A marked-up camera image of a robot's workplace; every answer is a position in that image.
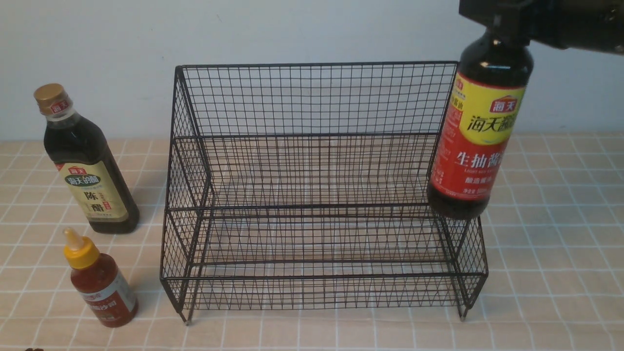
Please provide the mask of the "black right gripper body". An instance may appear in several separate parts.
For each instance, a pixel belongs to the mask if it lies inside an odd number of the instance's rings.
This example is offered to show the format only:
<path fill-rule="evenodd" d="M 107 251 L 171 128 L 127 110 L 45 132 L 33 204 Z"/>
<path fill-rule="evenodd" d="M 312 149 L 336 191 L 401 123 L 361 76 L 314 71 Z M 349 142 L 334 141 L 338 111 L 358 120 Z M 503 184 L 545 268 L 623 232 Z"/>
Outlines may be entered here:
<path fill-rule="evenodd" d="M 622 55 L 622 0 L 462 0 L 459 14 L 506 39 Z"/>

